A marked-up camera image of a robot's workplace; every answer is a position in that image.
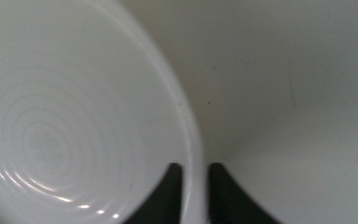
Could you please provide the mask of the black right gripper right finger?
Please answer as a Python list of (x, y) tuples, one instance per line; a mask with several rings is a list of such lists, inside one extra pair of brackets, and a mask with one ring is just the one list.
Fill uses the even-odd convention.
[(220, 224), (279, 224), (235, 181), (222, 163), (212, 163), (208, 170), (211, 223)]

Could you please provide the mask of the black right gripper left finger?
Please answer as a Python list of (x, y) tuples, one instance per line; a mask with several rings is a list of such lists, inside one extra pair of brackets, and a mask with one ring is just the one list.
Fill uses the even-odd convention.
[(124, 223), (180, 223), (182, 187), (182, 167), (177, 163), (171, 163), (154, 191)]

